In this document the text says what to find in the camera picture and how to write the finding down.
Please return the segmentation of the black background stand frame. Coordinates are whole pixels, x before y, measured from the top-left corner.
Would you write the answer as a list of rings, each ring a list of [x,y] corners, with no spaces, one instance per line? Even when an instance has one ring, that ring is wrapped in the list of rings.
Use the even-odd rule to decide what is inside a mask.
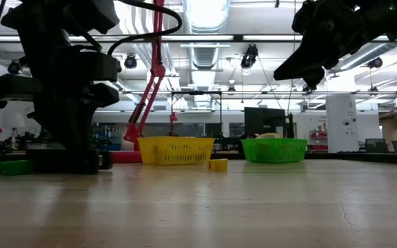
[[[190,96],[203,96],[203,95],[209,95],[212,99],[213,95],[218,95],[219,100],[215,100],[218,105],[219,105],[219,124],[220,124],[220,132],[217,134],[217,137],[221,138],[223,137],[223,93],[222,91],[203,91],[203,90],[192,90],[192,91],[173,91],[170,92],[170,104],[171,104],[171,116],[174,116],[174,97],[176,95],[180,95],[181,97],[186,94]],[[174,135],[174,123],[173,119],[170,119],[170,136]]]

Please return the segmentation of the green stapler remover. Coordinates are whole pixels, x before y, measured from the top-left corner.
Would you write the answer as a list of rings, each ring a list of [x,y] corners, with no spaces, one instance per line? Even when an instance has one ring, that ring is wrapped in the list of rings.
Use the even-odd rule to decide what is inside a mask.
[[[34,172],[34,161],[0,162],[0,176],[20,176]]]

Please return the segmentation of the green plastic basket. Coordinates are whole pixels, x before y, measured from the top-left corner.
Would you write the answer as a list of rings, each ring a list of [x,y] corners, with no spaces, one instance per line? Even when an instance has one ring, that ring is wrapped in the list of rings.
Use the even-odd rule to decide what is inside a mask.
[[[266,138],[242,140],[245,160],[253,163],[295,163],[305,157],[307,140]]]

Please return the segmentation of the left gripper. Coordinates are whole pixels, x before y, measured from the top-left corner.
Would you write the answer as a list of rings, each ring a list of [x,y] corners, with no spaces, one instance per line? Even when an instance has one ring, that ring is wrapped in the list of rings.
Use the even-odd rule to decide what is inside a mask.
[[[82,45],[70,48],[68,56],[43,79],[9,73],[0,76],[0,109],[8,101],[32,101],[48,91],[65,99],[93,101],[101,107],[117,103],[118,91],[103,82],[117,80],[119,62],[101,52],[83,52],[83,48]],[[93,103],[71,103],[68,109],[65,103],[34,103],[32,118],[62,147],[85,151],[92,148],[95,110]]]

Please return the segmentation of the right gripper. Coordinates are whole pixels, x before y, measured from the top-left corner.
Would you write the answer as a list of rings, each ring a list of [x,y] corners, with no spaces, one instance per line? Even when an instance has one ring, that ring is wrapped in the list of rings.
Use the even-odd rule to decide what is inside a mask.
[[[397,40],[397,0],[305,0],[292,30],[302,35],[301,44],[273,77],[302,78],[308,90],[316,90],[324,68],[334,67],[339,58],[382,35]]]

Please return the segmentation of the silver ceiling duct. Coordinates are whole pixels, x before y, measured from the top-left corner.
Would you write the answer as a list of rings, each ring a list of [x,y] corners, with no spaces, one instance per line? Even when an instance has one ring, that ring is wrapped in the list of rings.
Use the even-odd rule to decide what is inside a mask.
[[[227,27],[230,0],[182,0],[187,34],[222,34]],[[197,91],[210,91],[220,56],[218,43],[193,43],[188,49],[191,82]]]

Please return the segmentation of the yellow tape roll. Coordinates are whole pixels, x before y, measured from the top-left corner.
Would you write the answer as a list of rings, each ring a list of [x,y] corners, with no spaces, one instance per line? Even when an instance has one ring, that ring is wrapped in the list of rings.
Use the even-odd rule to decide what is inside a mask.
[[[212,159],[207,163],[207,168],[213,172],[226,172],[228,168],[228,160],[226,158]]]

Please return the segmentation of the black background monitor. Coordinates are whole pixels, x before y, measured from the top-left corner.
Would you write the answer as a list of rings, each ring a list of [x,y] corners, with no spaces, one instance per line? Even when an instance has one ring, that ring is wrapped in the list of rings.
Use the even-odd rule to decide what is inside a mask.
[[[282,109],[245,107],[244,124],[247,135],[277,133],[286,136],[285,111]]]

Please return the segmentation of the white pillar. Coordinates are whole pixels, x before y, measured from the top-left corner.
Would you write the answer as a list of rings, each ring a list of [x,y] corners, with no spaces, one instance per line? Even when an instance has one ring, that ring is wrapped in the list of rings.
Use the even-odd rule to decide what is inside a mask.
[[[327,97],[329,153],[358,151],[356,98],[352,94]]]

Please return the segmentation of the red desk lamp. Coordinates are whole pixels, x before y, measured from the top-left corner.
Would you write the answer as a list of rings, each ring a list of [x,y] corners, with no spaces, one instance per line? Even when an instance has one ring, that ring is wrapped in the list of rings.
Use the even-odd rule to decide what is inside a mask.
[[[146,34],[135,34],[130,37],[121,39],[115,42],[112,47],[108,50],[108,54],[111,55],[113,51],[123,43],[135,41],[137,39],[150,39],[152,42],[152,62],[150,68],[150,80],[146,86],[146,89],[141,97],[140,102],[135,107],[129,123],[123,137],[124,141],[133,143],[134,150],[132,152],[127,151],[113,151],[110,152],[112,155],[113,163],[136,163],[141,162],[141,153],[139,151],[138,139],[141,138],[141,132],[145,126],[147,117],[150,113],[152,104],[155,100],[156,94],[160,88],[160,84],[165,76],[165,67],[161,60],[161,37],[162,25],[163,25],[163,7],[165,0],[153,0],[153,4],[139,2],[135,0],[119,0],[125,4],[145,8],[155,11],[154,13],[154,25],[153,32]]]

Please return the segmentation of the yellow plastic basket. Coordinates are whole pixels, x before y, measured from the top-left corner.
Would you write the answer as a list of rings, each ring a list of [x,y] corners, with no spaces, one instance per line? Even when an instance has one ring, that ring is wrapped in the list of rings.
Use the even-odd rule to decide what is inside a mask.
[[[143,163],[149,165],[193,165],[209,161],[213,138],[153,136],[138,138]]]

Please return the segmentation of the red storage shelf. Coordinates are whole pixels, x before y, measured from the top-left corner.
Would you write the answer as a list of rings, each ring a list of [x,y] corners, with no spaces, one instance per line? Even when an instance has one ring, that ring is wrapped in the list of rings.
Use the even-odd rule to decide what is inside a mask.
[[[328,152],[328,140],[326,131],[310,131],[308,151],[312,153]]]

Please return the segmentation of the black aluminium table frame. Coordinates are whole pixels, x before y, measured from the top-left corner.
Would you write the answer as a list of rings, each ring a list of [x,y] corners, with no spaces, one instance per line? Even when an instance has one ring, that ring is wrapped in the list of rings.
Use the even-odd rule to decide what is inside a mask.
[[[113,163],[140,163],[141,157],[137,152],[119,152],[113,151]],[[22,161],[27,156],[23,153],[0,154],[0,162],[4,161]],[[342,152],[342,153],[306,153],[305,160],[344,160],[344,161],[361,161],[372,163],[390,163],[397,164],[397,154],[372,154],[362,152]]]

